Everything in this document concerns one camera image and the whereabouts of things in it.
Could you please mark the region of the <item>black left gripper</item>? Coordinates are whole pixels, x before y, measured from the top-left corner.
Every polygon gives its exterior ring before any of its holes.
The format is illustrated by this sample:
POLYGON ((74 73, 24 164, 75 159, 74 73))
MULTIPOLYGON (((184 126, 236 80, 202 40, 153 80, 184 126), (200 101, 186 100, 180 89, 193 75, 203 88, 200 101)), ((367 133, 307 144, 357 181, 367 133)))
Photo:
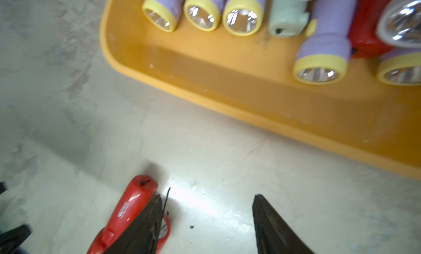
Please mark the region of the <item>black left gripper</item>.
POLYGON ((1 232, 1 254, 27 254, 21 245, 31 234, 32 229, 28 224, 1 232))

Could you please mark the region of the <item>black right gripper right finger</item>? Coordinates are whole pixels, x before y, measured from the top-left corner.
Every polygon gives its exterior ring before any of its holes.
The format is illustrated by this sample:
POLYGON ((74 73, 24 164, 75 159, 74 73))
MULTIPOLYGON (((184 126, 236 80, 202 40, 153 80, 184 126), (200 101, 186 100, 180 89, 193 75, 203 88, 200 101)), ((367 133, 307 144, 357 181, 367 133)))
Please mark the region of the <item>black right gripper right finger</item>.
POLYGON ((258 254, 313 254, 261 194, 252 205, 258 254))

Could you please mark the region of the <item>yellow plastic storage tray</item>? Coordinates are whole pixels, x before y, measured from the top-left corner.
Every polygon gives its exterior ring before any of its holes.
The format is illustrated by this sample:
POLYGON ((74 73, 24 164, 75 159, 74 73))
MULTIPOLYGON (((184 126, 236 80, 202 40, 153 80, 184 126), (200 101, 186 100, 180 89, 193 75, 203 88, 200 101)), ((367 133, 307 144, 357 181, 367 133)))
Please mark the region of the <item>yellow plastic storage tray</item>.
POLYGON ((384 170, 421 177, 421 89, 375 77, 377 59, 353 59, 330 85, 292 75, 304 38, 267 28, 237 37, 182 18, 167 33, 150 23, 144 0, 107 0, 100 44, 113 69, 134 80, 257 127, 384 170))

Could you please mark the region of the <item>purple flashlight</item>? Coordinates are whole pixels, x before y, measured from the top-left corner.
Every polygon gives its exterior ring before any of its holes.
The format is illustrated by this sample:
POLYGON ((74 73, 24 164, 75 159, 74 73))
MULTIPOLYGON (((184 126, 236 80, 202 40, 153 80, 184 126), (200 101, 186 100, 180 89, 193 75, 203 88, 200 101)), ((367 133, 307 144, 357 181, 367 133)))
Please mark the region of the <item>purple flashlight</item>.
POLYGON ((157 28, 164 32, 174 32, 182 15, 184 0, 144 0, 142 12, 157 28))
POLYGON ((263 24, 266 0, 227 0, 222 22, 231 34, 246 37, 259 31, 263 24))
POLYGON ((197 29, 212 32, 220 24, 226 0, 185 0, 184 15, 197 29))
POLYGON ((294 77, 312 85, 342 80, 351 58, 348 37, 357 0, 315 0, 293 68, 294 77))
POLYGON ((421 49, 393 48, 383 54, 376 78, 393 86, 420 86, 421 49))

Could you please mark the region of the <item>pale green flashlight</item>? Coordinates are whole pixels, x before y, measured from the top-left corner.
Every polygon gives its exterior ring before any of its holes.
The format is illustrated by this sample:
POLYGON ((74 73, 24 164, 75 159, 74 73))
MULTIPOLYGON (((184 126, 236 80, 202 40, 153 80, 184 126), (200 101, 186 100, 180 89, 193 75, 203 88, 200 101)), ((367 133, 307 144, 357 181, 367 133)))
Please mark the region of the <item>pale green flashlight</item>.
POLYGON ((277 38, 299 35, 310 18, 307 5, 308 2, 303 0, 272 0, 269 34, 277 38))

